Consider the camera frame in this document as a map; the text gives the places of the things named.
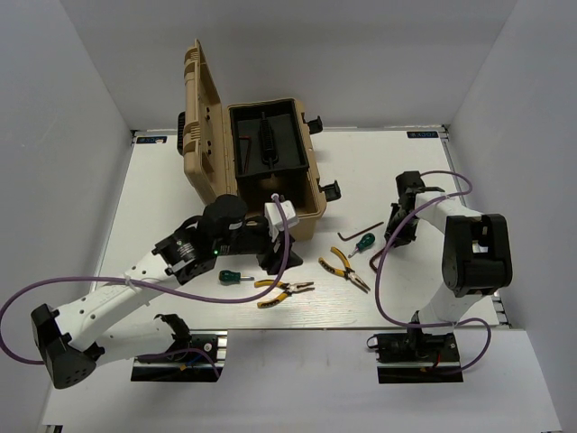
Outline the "dark hex key small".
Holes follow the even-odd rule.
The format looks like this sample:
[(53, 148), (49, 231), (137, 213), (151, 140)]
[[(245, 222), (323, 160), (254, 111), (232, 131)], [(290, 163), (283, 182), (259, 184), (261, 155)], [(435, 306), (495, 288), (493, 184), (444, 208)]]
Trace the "dark hex key small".
[(384, 221), (380, 221), (378, 223), (375, 223), (371, 226), (367, 226), (367, 227), (363, 228), (362, 230), (360, 230), (356, 233), (350, 234), (350, 235), (343, 235), (341, 232), (337, 232), (336, 234), (340, 240), (342, 240), (343, 242), (348, 242), (348, 241), (353, 240), (354, 238), (357, 238), (361, 235), (364, 235), (364, 234), (370, 232), (371, 230), (373, 230), (377, 227), (383, 226), (383, 225), (384, 225)]

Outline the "dark hex key large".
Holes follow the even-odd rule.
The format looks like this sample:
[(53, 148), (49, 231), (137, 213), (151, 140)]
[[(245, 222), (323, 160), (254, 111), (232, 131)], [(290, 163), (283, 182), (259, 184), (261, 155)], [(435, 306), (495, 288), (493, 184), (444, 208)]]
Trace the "dark hex key large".
[(380, 260), (382, 257), (386, 257), (387, 254), (389, 252), (389, 245), (385, 244), (381, 249), (379, 249), (378, 252), (376, 252), (369, 260), (369, 265), (370, 268), (377, 273), (379, 266), (380, 266)]

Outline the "tan plastic toolbox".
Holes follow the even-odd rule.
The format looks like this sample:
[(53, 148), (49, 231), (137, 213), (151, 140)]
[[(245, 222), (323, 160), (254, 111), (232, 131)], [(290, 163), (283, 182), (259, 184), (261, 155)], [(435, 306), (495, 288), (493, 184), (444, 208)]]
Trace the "tan plastic toolbox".
[(328, 203), (342, 196), (337, 182), (326, 185), (321, 182), (311, 137), (322, 132), (322, 120), (307, 120), (300, 100), (281, 98), (296, 102), (308, 170), (263, 180), (237, 180), (229, 108), (281, 99), (224, 105), (199, 41), (194, 42), (184, 56), (184, 86), (186, 107), (179, 115), (177, 149), (183, 158), (185, 176), (203, 203), (208, 205), (223, 194), (235, 195), (247, 204), (248, 216), (254, 217), (262, 214), (265, 203), (277, 193), (291, 201), (296, 209), (299, 222), (291, 228), (292, 236), (298, 241), (311, 239)]

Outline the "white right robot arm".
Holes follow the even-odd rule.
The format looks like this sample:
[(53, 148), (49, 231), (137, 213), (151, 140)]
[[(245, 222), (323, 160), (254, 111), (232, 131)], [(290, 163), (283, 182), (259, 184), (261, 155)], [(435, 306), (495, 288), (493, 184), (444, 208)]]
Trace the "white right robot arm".
[[(463, 205), (460, 198), (472, 192), (471, 182), (463, 175), (445, 172), (467, 185), (464, 191), (448, 193), (438, 187), (428, 187), (424, 182), (428, 174), (413, 170), (396, 177), (398, 201), (391, 205), (386, 243), (375, 271), (374, 285), (380, 315), (393, 325), (417, 329), (408, 335), (407, 347), (420, 360), (438, 351), (438, 335), (449, 334), (455, 327), (474, 321), (483, 323), (480, 318), (463, 316), (480, 300), (507, 287), (513, 277), (506, 218), (501, 214), (482, 214)], [(443, 282), (411, 321), (402, 322), (391, 317), (380, 303), (381, 273), (392, 249), (416, 240), (417, 225), (421, 221), (444, 236)]]

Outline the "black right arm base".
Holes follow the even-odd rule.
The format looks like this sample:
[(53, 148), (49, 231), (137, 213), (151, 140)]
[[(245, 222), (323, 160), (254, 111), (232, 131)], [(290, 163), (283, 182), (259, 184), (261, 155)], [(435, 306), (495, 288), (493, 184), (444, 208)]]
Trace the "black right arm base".
[(367, 348), (376, 354), (379, 384), (463, 382), (461, 357), (453, 333), (424, 334), (420, 329), (375, 334)]

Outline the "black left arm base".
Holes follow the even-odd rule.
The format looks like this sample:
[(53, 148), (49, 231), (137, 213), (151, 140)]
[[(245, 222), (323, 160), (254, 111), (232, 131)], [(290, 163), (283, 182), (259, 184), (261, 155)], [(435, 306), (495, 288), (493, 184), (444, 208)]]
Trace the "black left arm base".
[(144, 360), (135, 358), (132, 382), (214, 383), (224, 370), (226, 331), (192, 331), (182, 347), (175, 345), (169, 354)]

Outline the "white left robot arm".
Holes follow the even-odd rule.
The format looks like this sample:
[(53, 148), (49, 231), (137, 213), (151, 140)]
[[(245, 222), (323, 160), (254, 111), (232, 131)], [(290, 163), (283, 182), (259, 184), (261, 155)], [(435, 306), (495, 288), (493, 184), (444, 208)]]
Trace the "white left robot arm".
[(101, 365), (136, 358), (145, 363), (215, 365), (214, 345), (191, 335), (176, 314), (157, 313), (142, 325), (122, 325), (135, 310), (214, 269), (221, 255), (255, 254), (266, 272), (280, 277), (290, 256), (289, 226), (297, 221), (288, 200), (273, 194), (263, 216), (249, 218), (246, 203), (222, 195), (202, 215), (185, 220), (121, 277), (102, 278), (102, 287), (57, 308), (40, 305), (32, 331), (53, 386), (67, 389)]

